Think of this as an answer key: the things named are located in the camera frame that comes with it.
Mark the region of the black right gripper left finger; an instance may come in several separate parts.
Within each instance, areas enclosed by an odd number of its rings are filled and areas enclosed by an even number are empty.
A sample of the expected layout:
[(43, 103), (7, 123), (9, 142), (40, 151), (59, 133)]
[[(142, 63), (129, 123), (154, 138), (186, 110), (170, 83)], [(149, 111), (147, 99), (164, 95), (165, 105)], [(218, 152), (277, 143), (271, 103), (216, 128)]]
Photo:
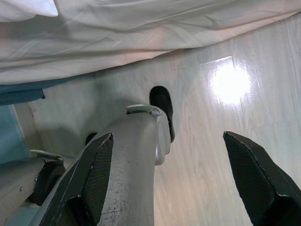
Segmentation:
[(39, 226), (96, 226), (111, 170), (113, 134), (93, 140), (58, 184)]

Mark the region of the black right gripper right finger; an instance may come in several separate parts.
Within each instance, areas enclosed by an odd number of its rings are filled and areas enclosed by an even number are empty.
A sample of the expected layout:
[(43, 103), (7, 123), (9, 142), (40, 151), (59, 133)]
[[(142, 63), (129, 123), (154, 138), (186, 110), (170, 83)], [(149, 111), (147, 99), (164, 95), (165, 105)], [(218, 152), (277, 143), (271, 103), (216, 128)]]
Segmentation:
[(240, 198), (254, 226), (299, 226), (301, 190), (251, 139), (225, 131), (223, 139)]

